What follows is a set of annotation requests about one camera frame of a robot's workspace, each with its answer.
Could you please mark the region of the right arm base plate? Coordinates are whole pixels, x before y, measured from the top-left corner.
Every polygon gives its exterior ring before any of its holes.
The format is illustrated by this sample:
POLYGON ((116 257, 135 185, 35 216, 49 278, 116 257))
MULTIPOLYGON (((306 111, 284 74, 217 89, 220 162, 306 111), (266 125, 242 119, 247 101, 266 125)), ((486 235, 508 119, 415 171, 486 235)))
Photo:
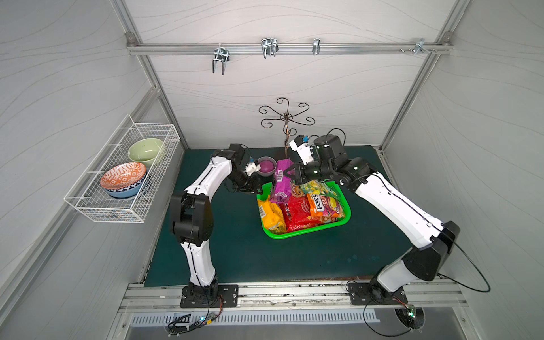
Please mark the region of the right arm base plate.
POLYGON ((403 288, 394 293, 382 289, 377 283, 364 283, 349 280, 345 289, 350 303, 355 306, 374 305, 408 305, 403 288))

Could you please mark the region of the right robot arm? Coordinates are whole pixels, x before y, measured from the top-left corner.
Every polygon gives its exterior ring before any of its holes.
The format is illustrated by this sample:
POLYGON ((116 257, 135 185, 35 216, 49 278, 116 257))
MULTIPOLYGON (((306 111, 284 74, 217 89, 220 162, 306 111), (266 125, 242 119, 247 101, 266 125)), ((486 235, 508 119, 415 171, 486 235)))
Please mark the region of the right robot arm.
POLYGON ((409 251, 372 278, 371 292, 376 297, 389 298, 415 280, 435 279, 459 235, 456 223, 443 223, 413 204, 365 159, 349 157, 335 135, 318 137, 312 145, 299 135, 289 146, 301 159, 287 170, 296 184, 334 181, 381 211, 411 242, 409 251))

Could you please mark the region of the orange snack packet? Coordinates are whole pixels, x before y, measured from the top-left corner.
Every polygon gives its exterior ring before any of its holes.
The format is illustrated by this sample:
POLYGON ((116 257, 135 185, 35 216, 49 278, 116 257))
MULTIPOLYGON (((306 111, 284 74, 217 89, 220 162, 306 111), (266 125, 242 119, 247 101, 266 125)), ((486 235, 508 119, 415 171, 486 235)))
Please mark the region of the orange snack packet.
POLYGON ((310 216, 324 224, 337 222, 345 217, 344 210, 338 200, 325 195, 307 194, 310 205, 310 216))

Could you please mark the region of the red candy bag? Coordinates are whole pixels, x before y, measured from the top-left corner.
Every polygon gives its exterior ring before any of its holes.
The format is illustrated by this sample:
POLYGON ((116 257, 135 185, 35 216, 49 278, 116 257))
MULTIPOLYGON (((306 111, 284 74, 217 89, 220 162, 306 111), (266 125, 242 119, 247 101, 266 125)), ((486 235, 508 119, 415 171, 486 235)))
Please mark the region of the red candy bag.
POLYGON ((281 204, 280 208, 287 233, 324 225, 320 217, 311 215, 311 205, 307 195, 301 197, 292 196, 287 203, 281 204))

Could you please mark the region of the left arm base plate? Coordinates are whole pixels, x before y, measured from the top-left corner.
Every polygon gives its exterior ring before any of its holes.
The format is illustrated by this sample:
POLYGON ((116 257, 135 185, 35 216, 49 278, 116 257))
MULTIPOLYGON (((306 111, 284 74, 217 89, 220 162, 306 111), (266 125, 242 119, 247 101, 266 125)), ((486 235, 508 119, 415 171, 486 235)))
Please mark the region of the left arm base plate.
POLYGON ((180 308, 233 308, 238 304, 238 295, 238 285, 201 287, 190 283, 182 289, 180 308))

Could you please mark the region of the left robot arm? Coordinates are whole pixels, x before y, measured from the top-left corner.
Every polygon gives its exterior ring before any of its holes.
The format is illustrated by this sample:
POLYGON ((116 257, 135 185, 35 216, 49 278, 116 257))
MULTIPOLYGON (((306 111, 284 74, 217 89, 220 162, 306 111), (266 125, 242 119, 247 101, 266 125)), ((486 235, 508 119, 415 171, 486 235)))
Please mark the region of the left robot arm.
POLYGON ((171 233, 183 248, 190 270, 190 297, 204 298, 211 303, 219 295, 209 247, 214 227, 211 203, 216 191, 228 179, 239 192, 263 193, 256 174, 260 167, 252 160, 244 161, 246 152, 246 146, 237 143, 214 151, 199 177, 182 194, 173 195, 169 202, 171 233))

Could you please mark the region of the yellow mango candy bag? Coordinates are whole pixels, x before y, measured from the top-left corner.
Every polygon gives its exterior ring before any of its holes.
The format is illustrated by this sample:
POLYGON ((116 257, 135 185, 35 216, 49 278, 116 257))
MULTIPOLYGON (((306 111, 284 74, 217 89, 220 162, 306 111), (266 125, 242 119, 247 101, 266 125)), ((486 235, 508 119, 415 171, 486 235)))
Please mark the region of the yellow mango candy bag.
POLYGON ((269 200, 258 200, 259 215, 265 230, 275 234, 282 235, 287 232, 283 211, 280 207, 271 203, 269 200))

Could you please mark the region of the green tea snack packet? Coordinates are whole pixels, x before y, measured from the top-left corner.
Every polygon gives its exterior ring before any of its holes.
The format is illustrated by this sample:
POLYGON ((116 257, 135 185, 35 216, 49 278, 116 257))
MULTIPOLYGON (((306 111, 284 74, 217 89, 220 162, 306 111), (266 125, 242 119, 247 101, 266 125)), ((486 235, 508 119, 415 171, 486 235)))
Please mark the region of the green tea snack packet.
POLYGON ((300 184, 299 187, 304 194, 326 196, 334 199, 339 198, 339 194, 333 188, 317 180, 312 180, 305 184, 300 184))

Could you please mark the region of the purple snack bag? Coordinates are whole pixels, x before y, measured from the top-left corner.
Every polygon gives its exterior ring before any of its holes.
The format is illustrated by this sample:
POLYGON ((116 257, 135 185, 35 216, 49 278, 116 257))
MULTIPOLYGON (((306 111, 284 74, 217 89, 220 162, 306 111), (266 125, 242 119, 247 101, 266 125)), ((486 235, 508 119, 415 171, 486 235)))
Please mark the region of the purple snack bag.
POLYGON ((286 175, 287 169, 293 165, 290 159, 277 161, 276 173, 274 174, 273 190, 269 197, 274 204, 285 204, 289 201, 291 194, 291 179, 286 175))

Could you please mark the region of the green plastic basket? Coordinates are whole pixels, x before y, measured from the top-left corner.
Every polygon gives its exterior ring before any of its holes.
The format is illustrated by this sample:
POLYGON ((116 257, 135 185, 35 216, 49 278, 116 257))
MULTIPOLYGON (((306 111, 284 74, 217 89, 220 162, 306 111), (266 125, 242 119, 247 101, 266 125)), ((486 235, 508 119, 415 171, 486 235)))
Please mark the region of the green plastic basket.
MULTIPOLYGON (((349 204, 348 204, 347 200, 345 199, 344 194, 342 193, 340 187, 334 181, 328 181, 328 182, 325 182, 325 184, 327 184, 329 187, 333 188, 339 194, 339 198, 336 199, 336 200, 339 202, 339 204, 342 206, 342 208, 344 210, 344 213, 345 213, 344 218, 338 219, 337 222, 332 222, 332 223, 328 223, 328 224, 324 224, 324 225, 319 225, 319 226, 314 227, 314 228, 303 229, 303 230, 299 230, 299 231, 292 232, 292 233, 287 233, 286 232, 285 234, 282 234, 282 235, 275 235, 275 234, 269 232, 268 230, 264 229, 264 227, 262 225, 264 232, 272 239, 286 239, 286 238, 289 238, 289 237, 304 235, 304 234, 307 234, 307 233, 317 232, 319 230, 325 230, 327 228, 333 228, 333 227, 337 227, 337 226, 346 224, 351 218, 351 208, 349 207, 349 204)), ((271 191, 273 190, 273 184, 272 183, 264 184, 262 186, 262 188, 263 188, 263 194, 258 195, 257 200, 261 200, 261 201, 269 200, 270 201, 269 197, 271 195, 271 191)), ((307 195, 307 194, 304 194, 300 190, 299 185, 295 185, 295 184, 293 184, 291 186, 291 194, 294 197, 301 197, 303 195, 307 195)))

